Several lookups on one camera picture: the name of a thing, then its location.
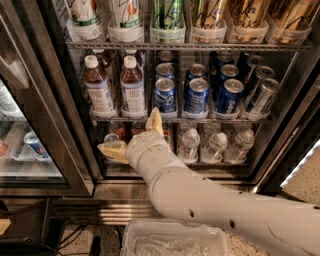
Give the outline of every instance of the drink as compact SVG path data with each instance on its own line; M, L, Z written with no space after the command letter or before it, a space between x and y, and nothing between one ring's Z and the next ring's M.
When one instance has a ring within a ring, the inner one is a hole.
M223 20L227 0L198 0L194 8L193 26L202 29L215 29ZM214 39L196 38L199 42L209 43Z
M175 71L170 63L161 63L156 67L155 79L168 78L174 81Z
M201 150L201 162L214 164L222 161L222 153L228 146L224 133L213 134Z
M219 92L215 111L220 114L233 114L240 102L243 88L243 84L236 79L225 81Z
M255 90L258 88L260 82L266 78L274 77L274 71L268 66L259 66L254 70L254 74L251 77L249 83L247 84L243 97L246 98L246 101L250 101Z
M246 86L250 81L255 68L263 64L264 59L261 56L250 54L247 57L245 65L238 66L240 72L239 80Z
M239 132L233 137L231 143L228 144L227 149L224 151L224 160L232 164L244 162L253 144L254 132L252 130Z
M196 129L183 134L178 147L178 157L184 163L194 163L198 159L200 136Z
M195 78L191 80L190 85L186 90L186 99L183 110L192 114L201 114L205 112L210 92L207 81L202 78Z
M123 109L128 112L144 112L146 109L144 82L135 57L124 58L124 69L121 71L120 81Z
M270 0L240 0L231 10L236 27L255 29L263 26L270 5ZM251 42L255 37L239 36L241 42Z
M318 0L293 0L285 9L277 26L283 30L301 31L305 30L315 14L319 5ZM296 39L277 37L280 43L294 43Z
M119 136L119 140L125 140L126 128L124 126L124 123L121 121L111 121L109 123L108 132L117 134Z
M161 113L175 112L176 86L172 80L168 78L157 80L154 90L154 105Z
M114 110L109 92L107 72L99 66L96 56L85 57L87 70L84 73L84 84L88 90L93 110L96 112L111 112Z
M224 82L231 78L236 78L239 75L239 69L235 65L226 64L221 67L217 79L214 84L211 84L212 99L216 101L218 94L223 86Z
M140 6L138 0L108 0L113 23L117 28L140 26Z
M192 64L189 69L186 71L186 78L184 81L184 92L183 92L183 97L184 99L186 98L187 94L187 87L189 87L189 83L191 80L195 78L202 78L204 80L207 80L208 73L206 70L206 67L203 66L202 64Z
M272 78L262 80L248 105L245 106L246 111L253 114L269 113L271 104L279 89L280 86L276 80Z

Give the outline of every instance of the brown bottle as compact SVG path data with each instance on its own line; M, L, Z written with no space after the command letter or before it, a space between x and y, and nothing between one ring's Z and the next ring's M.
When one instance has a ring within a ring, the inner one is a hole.
M85 57L86 72L84 84L89 93L93 110L96 112L111 112L114 110L112 98L109 93L107 72L101 68L98 59L94 55Z
M128 112L145 111L144 81L136 58L126 56L124 68L120 75L123 109Z

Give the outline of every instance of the clear plastic container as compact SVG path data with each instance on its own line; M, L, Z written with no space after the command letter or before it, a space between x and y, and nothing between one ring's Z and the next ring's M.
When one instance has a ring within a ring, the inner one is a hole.
M206 225L188 227L167 219L142 219L133 220L126 226L120 256L137 255L138 241L144 237L161 240L164 244L177 240L190 241L199 245L199 249L206 253L203 255L228 255L226 235L219 228Z

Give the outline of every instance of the silver can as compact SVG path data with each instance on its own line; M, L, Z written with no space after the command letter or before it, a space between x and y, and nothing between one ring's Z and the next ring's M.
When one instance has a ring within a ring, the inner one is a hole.
M270 112L271 104L280 89L278 81L263 79L246 107L246 112L252 114L266 114Z

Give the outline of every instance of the robotic arm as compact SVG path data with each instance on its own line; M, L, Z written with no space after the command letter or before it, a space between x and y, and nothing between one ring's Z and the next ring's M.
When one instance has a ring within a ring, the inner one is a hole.
M157 131L130 141L126 158L162 215L229 230L277 255L320 255L320 208L229 189L190 170Z

